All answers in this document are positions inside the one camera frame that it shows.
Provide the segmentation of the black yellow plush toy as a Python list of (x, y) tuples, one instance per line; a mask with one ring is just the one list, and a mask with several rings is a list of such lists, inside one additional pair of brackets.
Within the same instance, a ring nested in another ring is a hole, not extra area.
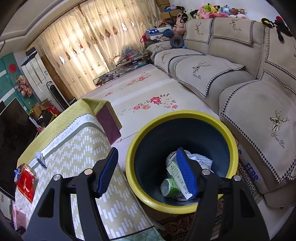
[(290, 31), (290, 29), (287, 27), (287, 25), (284, 23), (283, 19), (280, 16), (277, 16), (273, 22), (267, 18), (262, 18), (261, 22), (269, 28), (276, 29), (277, 36), (280, 42), (284, 42), (282, 33), (288, 37), (293, 36), (292, 32)]

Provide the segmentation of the beige curtain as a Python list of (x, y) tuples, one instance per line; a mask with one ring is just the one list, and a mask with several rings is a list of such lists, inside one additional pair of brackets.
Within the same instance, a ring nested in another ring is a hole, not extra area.
[(155, 1), (84, 1), (45, 28), (33, 45), (80, 98), (127, 50), (144, 52), (140, 39), (158, 23)]

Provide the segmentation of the floral floor rug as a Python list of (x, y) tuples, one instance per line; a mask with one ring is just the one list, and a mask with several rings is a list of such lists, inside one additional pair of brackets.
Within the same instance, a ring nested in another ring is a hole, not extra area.
[(97, 87), (83, 97), (111, 103), (122, 125), (121, 137), (113, 144), (119, 150), (122, 170), (133, 137), (158, 116), (177, 110), (197, 110), (217, 117), (193, 92), (151, 64)]

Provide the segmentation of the white cabinet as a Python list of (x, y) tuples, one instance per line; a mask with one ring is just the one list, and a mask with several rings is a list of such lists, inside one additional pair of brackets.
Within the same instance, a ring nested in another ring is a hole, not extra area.
[(51, 81), (51, 78), (37, 51), (27, 56), (21, 68), (38, 99), (52, 101), (54, 97), (47, 88), (47, 82)]

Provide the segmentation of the beige sectional sofa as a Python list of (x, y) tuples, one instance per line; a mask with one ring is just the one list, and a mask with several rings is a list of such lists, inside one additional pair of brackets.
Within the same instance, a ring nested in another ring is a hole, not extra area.
[(147, 47), (153, 63), (229, 128), (267, 205), (295, 205), (295, 37), (241, 18), (189, 20), (184, 48)]

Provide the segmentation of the white floral carton box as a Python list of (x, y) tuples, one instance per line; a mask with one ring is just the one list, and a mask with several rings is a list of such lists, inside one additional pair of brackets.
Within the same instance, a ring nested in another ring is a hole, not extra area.
[(178, 167), (178, 165), (172, 161), (170, 163), (170, 165), (167, 166), (167, 171), (169, 173), (169, 175), (174, 179), (174, 181), (177, 184), (178, 189), (180, 190), (180, 192), (182, 193), (182, 195), (184, 196), (185, 200), (189, 200), (191, 199), (193, 196), (192, 194), (188, 191), (185, 181), (183, 179), (182, 173)]

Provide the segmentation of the black tower fan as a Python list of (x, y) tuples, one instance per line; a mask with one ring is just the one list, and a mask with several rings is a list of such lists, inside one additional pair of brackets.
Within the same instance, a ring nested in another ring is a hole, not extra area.
[(48, 81), (46, 83), (46, 87), (49, 90), (49, 92), (51, 93), (51, 95), (53, 96), (53, 98), (55, 99), (55, 101), (57, 102), (57, 104), (59, 105), (59, 107), (62, 109), (62, 111), (64, 111), (65, 108), (63, 108), (62, 102), (61, 102), (62, 97), (60, 97), (60, 92), (56, 88), (56, 85), (53, 84), (53, 81)]

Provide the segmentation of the pink paper box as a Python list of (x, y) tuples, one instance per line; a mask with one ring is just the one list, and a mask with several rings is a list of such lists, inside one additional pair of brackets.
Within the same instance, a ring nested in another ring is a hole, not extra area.
[(12, 214), (15, 230), (17, 230), (20, 227), (27, 228), (26, 214), (22, 211), (22, 209), (19, 209), (15, 204), (13, 204)]

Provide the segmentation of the red snack wrapper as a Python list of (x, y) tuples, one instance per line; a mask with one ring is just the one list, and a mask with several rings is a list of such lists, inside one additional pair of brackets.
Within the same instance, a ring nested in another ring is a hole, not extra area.
[(36, 173), (27, 164), (23, 164), (17, 183), (17, 188), (30, 203), (33, 202), (35, 195), (36, 178)]

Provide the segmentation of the pile of plush toys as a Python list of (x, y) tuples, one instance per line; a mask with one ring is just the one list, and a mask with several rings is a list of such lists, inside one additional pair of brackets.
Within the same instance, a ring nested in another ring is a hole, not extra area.
[(186, 18), (187, 14), (182, 11), (178, 13), (172, 31), (175, 36), (186, 41), (208, 44), (214, 37), (250, 45), (255, 21), (242, 18), (241, 13), (228, 14), (225, 10), (232, 11), (227, 6), (222, 6), (215, 12), (215, 8), (207, 4), (196, 12), (199, 18), (192, 20)]

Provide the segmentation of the yellow rimmed trash bin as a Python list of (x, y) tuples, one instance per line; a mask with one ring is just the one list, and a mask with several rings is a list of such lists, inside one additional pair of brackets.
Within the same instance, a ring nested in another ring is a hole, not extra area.
[(187, 202), (163, 197), (167, 178), (166, 158), (182, 147), (213, 161), (212, 171), (231, 178), (238, 169), (238, 149), (230, 130), (220, 120), (200, 111), (164, 114), (146, 124), (133, 138), (125, 160), (125, 172), (133, 193), (147, 206), (169, 214), (196, 211), (198, 200)]

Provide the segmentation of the white plastic jar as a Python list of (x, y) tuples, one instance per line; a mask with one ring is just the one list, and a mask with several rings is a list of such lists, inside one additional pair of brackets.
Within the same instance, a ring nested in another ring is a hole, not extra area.
[(174, 151), (166, 157), (166, 167), (170, 166), (172, 162), (178, 167), (176, 156), (177, 156), (177, 152)]

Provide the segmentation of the black television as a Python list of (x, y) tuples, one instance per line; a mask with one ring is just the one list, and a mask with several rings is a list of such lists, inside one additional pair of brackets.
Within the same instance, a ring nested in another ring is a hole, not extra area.
[(28, 113), (14, 98), (1, 112), (1, 189), (15, 196), (15, 169), (19, 157), (37, 134)]

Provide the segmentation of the white foam net sheet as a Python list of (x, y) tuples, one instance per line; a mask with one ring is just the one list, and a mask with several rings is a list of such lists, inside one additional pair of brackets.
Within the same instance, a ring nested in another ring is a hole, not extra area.
[(187, 154), (188, 158), (194, 161), (197, 161), (202, 169), (208, 169), (212, 172), (212, 163), (213, 161), (205, 156), (202, 156), (200, 154), (191, 154), (189, 151), (185, 150), (185, 153)]

